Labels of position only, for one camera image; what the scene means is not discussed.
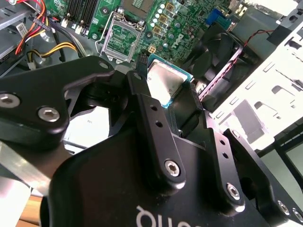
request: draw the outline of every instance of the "yellow wire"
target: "yellow wire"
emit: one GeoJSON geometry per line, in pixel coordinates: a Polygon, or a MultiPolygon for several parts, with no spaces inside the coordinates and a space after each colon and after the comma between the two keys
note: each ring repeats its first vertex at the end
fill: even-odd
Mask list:
{"type": "MultiPolygon", "coordinates": [[[[36,50],[31,50],[31,51],[35,52],[37,55],[41,56],[41,54],[38,51],[36,51],[36,50]]],[[[29,62],[33,62],[33,53],[32,52],[29,53],[29,62]]]]}
{"type": "MultiPolygon", "coordinates": [[[[41,58],[51,54],[51,53],[54,53],[56,51],[58,51],[59,49],[62,49],[62,48],[65,48],[65,47],[68,47],[68,48],[71,48],[73,49],[74,51],[77,51],[76,47],[74,45],[72,45],[71,43],[69,42],[64,42],[64,43],[61,43],[57,46],[55,46],[53,49],[51,49],[49,52],[47,53],[44,53],[44,54],[40,54],[38,51],[36,50],[31,50],[32,52],[35,52],[38,56],[40,56],[41,58]]],[[[32,62],[33,61],[33,53],[30,52],[29,53],[29,62],[32,62]]]]}
{"type": "Polygon", "coordinates": [[[76,48],[73,47],[73,46],[70,46],[70,45],[63,45],[63,46],[59,46],[59,47],[57,47],[57,48],[53,48],[53,49],[50,50],[49,52],[42,54],[41,57],[44,57],[44,56],[49,55],[49,54],[51,54],[51,53],[54,53],[54,52],[56,52],[57,50],[62,49],[62,48],[64,48],[64,47],[68,47],[68,48],[73,49],[74,51],[77,51],[76,48]]]}
{"type": "Polygon", "coordinates": [[[37,35],[39,35],[39,34],[41,34],[43,32],[45,32],[44,29],[42,31],[38,32],[37,34],[32,35],[31,38],[33,38],[33,37],[35,37],[35,36],[37,36],[37,35]]]}

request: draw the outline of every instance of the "cooling fan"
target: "cooling fan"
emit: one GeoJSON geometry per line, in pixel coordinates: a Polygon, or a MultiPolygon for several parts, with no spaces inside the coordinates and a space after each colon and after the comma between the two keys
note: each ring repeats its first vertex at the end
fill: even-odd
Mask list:
{"type": "MultiPolygon", "coordinates": [[[[243,49],[241,41],[226,32],[219,24],[206,30],[203,37],[185,60],[182,69],[191,73],[197,83],[213,86],[211,92],[203,99],[209,111],[215,109],[235,85],[243,81],[259,63],[259,57],[249,48],[243,49]],[[214,82],[224,73],[224,69],[236,56],[239,59],[228,73],[213,86],[214,82]]],[[[197,90],[199,97],[203,90],[197,90]]]]}

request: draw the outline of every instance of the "metal bracket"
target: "metal bracket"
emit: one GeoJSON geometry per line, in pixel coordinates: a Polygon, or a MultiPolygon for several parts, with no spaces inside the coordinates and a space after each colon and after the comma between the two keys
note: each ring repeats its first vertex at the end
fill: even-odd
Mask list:
{"type": "Polygon", "coordinates": [[[213,129],[201,131],[206,152],[209,154],[209,171],[215,177],[209,178],[209,184],[217,192],[212,200],[228,216],[234,216],[245,209],[244,193],[241,189],[237,169],[233,160],[228,139],[213,129]]]}
{"type": "Polygon", "coordinates": [[[295,209],[303,214],[302,211],[245,139],[231,130],[225,131],[224,135],[230,141],[232,153],[237,160],[242,189],[251,200],[256,199],[257,209],[263,218],[272,226],[286,222],[301,224],[292,211],[295,209]]]}
{"type": "Polygon", "coordinates": [[[22,20],[23,18],[29,16],[30,13],[31,13],[30,10],[23,9],[23,10],[15,13],[12,16],[1,19],[0,20],[0,30],[22,20]]]}

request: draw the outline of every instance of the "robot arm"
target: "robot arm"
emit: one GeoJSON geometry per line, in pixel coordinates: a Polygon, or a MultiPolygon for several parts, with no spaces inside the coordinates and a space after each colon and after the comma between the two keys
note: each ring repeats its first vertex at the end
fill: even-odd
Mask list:
{"type": "Polygon", "coordinates": [[[42,227],[301,224],[257,154],[215,128],[189,84],[174,106],[195,104],[196,143],[171,133],[144,62],[124,75],[90,56],[1,80],[0,162],[45,196],[42,227]],[[71,157],[69,121],[95,106],[110,110],[111,137],[71,157]]]}

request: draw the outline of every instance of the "red wire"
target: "red wire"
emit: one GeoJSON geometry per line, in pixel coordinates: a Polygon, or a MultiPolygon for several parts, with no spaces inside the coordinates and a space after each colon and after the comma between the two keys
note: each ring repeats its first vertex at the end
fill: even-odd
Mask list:
{"type": "MultiPolygon", "coordinates": [[[[28,0],[20,0],[20,1],[17,1],[17,3],[25,2],[25,1],[28,1],[28,0]]],[[[34,1],[35,3],[37,3],[39,5],[40,9],[42,9],[42,5],[40,2],[38,2],[38,0],[31,0],[31,1],[34,1]]]]}
{"type": "MultiPolygon", "coordinates": [[[[249,41],[250,41],[254,36],[256,36],[256,35],[258,35],[258,34],[267,33],[267,32],[273,32],[273,31],[274,31],[274,30],[255,32],[253,35],[251,35],[251,36],[248,38],[248,40],[245,42],[245,44],[244,44],[243,47],[247,46],[248,43],[249,43],[249,41]]],[[[201,97],[200,101],[202,101],[202,100],[209,94],[209,92],[216,86],[216,84],[217,84],[223,77],[225,77],[225,75],[229,72],[229,70],[231,70],[231,68],[232,68],[232,67],[234,66],[234,64],[237,62],[237,60],[239,59],[239,57],[240,57],[241,54],[242,54],[242,52],[239,53],[239,55],[236,57],[235,60],[233,60],[233,62],[228,66],[228,68],[224,71],[224,73],[222,73],[222,75],[221,75],[219,78],[217,78],[217,80],[214,82],[214,84],[211,85],[211,86],[207,89],[207,91],[206,91],[206,92],[204,93],[204,95],[201,97]]]]}
{"type": "MultiPolygon", "coordinates": [[[[17,3],[22,3],[22,2],[25,2],[25,1],[28,1],[28,0],[19,0],[19,1],[17,1],[17,3]]],[[[39,7],[40,7],[40,9],[41,9],[41,14],[38,16],[38,18],[40,18],[40,17],[44,14],[44,12],[45,12],[45,10],[46,10],[45,3],[43,2],[43,0],[41,0],[42,4],[41,4],[38,0],[31,0],[31,1],[34,1],[35,3],[37,3],[37,4],[39,5],[39,7]]],[[[31,32],[31,33],[29,34],[28,37],[34,35],[37,31],[39,31],[40,28],[41,28],[41,27],[39,26],[39,27],[38,27],[35,31],[33,31],[33,32],[31,32],[32,29],[30,29],[30,30],[28,31],[28,33],[29,33],[29,32],[31,32]]],[[[21,44],[22,44],[23,42],[24,42],[24,39],[22,39],[22,41],[19,43],[19,45],[18,45],[18,47],[17,47],[17,49],[16,49],[16,51],[15,51],[15,54],[16,54],[16,55],[22,50],[22,49],[21,49],[21,44]]]]}

